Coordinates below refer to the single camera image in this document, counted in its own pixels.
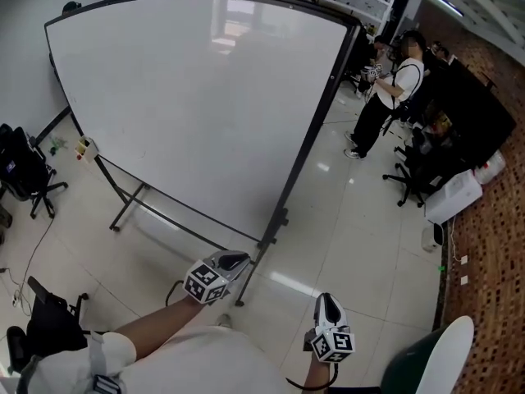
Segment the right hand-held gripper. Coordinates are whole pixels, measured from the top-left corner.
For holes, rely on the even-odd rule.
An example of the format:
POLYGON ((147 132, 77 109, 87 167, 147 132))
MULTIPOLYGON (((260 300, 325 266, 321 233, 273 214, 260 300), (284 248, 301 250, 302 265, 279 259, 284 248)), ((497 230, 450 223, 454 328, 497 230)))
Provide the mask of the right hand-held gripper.
POLYGON ((321 363, 340 363, 355 352, 354 334, 346 312, 330 293, 316 299, 314 325, 304 335, 303 351, 314 353, 321 363))

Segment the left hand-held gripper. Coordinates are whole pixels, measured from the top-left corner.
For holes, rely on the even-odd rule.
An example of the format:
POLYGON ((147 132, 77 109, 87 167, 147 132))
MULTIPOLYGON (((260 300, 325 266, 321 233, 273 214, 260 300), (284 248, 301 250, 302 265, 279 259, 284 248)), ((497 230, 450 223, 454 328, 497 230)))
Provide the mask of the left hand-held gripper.
POLYGON ((211 305, 228 295, 232 284, 250 264, 248 253, 220 250, 197 261, 186 273, 183 288, 201 305, 211 305))

